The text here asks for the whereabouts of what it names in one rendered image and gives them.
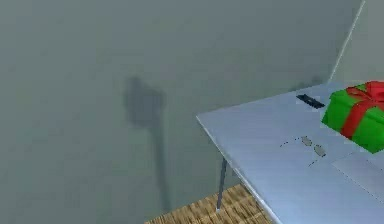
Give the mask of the black remote control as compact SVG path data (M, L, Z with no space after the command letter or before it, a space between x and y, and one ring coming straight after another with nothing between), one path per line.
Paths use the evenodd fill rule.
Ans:
M301 95L297 95L297 98L301 101L303 101L304 103L306 103L307 105L315 108L315 109L319 109L319 108L322 108L324 107L324 104L317 101L316 99L308 96L307 94L301 94Z

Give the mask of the pale grey flat sheet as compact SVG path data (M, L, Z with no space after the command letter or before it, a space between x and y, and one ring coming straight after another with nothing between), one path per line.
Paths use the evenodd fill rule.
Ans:
M332 165L352 182L384 204L384 170L360 154L350 154Z

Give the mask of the pale grey table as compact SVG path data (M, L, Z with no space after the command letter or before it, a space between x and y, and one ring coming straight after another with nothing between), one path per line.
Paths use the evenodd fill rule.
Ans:
M205 112L197 119L275 224L384 224L384 204L332 163L360 154L384 170L384 150L371 154L322 123L292 91ZM290 162L280 145L308 136L326 156L310 167Z

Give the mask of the green gift box red ribbon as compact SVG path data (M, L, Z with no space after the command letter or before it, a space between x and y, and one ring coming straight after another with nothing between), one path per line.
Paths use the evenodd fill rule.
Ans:
M384 81L333 92L322 123L371 154L384 150Z

